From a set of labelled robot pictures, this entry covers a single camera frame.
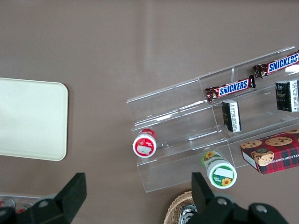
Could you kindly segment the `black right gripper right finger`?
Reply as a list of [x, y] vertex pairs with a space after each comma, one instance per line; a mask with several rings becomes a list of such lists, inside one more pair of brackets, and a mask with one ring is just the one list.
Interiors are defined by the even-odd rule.
[[192, 198], [198, 213], [189, 224], [286, 224], [281, 213], [265, 203], [252, 203], [248, 209], [226, 196], [215, 196], [200, 172], [192, 173]]

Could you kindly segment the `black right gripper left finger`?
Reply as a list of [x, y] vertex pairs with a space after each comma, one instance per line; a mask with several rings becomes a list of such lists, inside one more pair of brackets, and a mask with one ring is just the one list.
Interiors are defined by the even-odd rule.
[[19, 224], [70, 224], [87, 196], [85, 173], [76, 173], [54, 198], [45, 198], [17, 215]]

